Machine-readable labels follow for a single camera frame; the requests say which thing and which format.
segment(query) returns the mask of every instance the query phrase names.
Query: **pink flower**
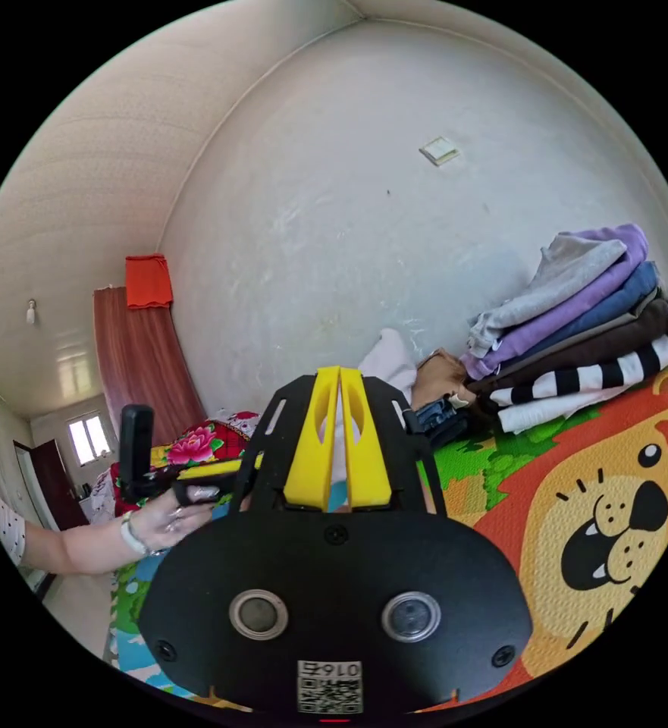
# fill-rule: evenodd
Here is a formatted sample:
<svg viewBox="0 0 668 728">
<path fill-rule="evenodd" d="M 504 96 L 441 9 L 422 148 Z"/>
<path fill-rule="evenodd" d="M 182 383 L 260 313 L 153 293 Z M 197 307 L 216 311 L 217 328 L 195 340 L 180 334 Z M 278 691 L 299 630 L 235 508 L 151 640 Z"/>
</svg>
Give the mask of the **pink flower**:
<svg viewBox="0 0 668 728">
<path fill-rule="evenodd" d="M 220 447 L 220 441 L 215 440 L 214 437 L 214 430 L 198 427 L 183 440 L 179 440 L 172 445 L 167 453 L 167 462 L 171 465 L 186 465 L 190 461 L 204 463 L 212 458 L 217 447 Z"/>
</svg>

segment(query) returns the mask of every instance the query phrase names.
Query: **bracelet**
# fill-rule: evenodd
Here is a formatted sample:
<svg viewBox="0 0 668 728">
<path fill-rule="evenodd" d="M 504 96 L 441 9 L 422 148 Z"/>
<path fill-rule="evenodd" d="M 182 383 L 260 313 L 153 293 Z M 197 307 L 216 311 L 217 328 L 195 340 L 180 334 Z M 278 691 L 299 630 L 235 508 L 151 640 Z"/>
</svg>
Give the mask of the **bracelet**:
<svg viewBox="0 0 668 728">
<path fill-rule="evenodd" d="M 136 551 L 140 556 L 158 556 L 161 551 L 152 551 L 145 543 L 134 533 L 131 527 L 131 511 L 127 511 L 121 517 L 121 537 L 126 542 L 127 546 Z"/>
</svg>

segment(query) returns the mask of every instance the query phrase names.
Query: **orange cloth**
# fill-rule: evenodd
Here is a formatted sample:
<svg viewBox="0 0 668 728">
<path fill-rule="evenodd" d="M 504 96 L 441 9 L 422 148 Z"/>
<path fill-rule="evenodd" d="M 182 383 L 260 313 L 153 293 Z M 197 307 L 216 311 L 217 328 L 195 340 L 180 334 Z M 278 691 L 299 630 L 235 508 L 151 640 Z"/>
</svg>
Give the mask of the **orange cloth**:
<svg viewBox="0 0 668 728">
<path fill-rule="evenodd" d="M 146 309 L 151 306 L 169 308 L 172 283 L 163 255 L 127 257 L 127 306 Z"/>
</svg>

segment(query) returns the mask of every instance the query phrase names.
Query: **door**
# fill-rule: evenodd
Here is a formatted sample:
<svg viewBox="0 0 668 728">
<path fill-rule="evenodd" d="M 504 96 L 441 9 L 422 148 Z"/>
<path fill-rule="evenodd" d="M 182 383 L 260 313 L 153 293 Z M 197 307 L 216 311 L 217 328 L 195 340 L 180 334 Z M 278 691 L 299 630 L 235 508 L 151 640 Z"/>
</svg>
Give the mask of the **door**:
<svg viewBox="0 0 668 728">
<path fill-rule="evenodd" d="M 34 447 L 30 451 L 30 459 L 33 461 L 40 489 L 59 529 L 65 531 L 75 526 L 87 525 L 88 520 L 76 499 L 58 443 L 50 440 Z"/>
</svg>

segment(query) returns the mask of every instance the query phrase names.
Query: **light switch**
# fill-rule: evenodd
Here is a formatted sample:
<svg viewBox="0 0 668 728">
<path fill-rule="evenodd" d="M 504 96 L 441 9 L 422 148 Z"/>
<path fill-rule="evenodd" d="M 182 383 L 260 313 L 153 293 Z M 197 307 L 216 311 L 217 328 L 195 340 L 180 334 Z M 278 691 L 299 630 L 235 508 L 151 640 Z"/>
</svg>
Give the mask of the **light switch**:
<svg viewBox="0 0 668 728">
<path fill-rule="evenodd" d="M 437 167 L 460 154 L 459 149 L 449 139 L 445 139 L 444 136 L 439 136 L 437 139 L 432 140 L 419 151 Z"/>
</svg>

